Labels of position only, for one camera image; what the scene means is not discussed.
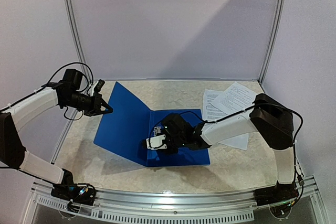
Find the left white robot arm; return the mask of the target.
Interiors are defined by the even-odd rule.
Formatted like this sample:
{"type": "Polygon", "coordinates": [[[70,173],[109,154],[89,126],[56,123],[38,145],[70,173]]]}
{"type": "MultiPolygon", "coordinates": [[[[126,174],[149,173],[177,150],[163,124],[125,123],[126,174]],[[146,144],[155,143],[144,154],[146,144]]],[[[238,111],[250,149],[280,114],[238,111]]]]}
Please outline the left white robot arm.
{"type": "Polygon", "coordinates": [[[67,200],[78,195],[78,188],[63,180],[65,171],[29,152],[23,146],[19,132],[31,120],[56,106],[74,108],[85,116],[112,113],[113,108],[103,99],[103,80],[88,84],[90,94],[80,91],[83,73],[67,69],[59,82],[47,82],[39,90],[1,109],[1,162],[5,168],[21,170],[31,176],[58,185],[58,192],[67,200]]]}

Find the blue file folder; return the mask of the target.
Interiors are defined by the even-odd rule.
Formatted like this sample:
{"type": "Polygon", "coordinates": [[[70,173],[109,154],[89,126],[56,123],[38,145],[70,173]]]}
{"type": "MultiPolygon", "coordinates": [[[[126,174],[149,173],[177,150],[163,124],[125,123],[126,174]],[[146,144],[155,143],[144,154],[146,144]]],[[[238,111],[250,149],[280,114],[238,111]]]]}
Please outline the blue file folder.
{"type": "Polygon", "coordinates": [[[207,149],[192,151],[180,148],[176,154],[164,154],[141,145],[153,137],[153,127],[172,110],[151,110],[119,82],[114,84],[108,104],[113,112],[99,124],[94,144],[145,167],[209,165],[207,149]]]}

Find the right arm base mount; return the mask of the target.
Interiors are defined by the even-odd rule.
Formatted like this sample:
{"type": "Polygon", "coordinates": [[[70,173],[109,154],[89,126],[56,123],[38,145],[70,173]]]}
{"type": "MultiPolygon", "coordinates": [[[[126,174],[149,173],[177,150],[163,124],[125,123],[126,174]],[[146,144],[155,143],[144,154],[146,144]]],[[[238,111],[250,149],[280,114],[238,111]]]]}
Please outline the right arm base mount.
{"type": "Polygon", "coordinates": [[[274,186],[256,189],[253,194],[258,207],[299,199],[299,192],[295,183],[276,183],[274,186]]]}

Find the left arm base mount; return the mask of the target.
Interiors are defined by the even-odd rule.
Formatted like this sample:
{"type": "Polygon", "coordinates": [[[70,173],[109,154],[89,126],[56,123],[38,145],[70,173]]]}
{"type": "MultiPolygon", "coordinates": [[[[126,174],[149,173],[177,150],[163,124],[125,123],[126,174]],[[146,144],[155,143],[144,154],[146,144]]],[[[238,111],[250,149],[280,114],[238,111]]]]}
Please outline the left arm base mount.
{"type": "Polygon", "coordinates": [[[96,189],[88,183],[53,184],[51,196],[70,202],[93,206],[96,198],[96,189]]]}

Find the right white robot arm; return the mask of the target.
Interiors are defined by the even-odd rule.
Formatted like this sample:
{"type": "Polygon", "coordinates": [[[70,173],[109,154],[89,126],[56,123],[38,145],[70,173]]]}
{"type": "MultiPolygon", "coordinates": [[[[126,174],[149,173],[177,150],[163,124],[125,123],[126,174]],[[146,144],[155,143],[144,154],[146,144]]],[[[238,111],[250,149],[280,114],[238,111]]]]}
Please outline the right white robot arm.
{"type": "Polygon", "coordinates": [[[147,139],[147,148],[175,154],[179,148],[198,151],[232,137],[258,132],[273,150],[277,182],[271,190],[276,201],[291,194],[295,180],[293,111],[268,95],[258,94],[253,105],[216,121],[191,126],[180,113],[160,121],[161,132],[147,139]]]}

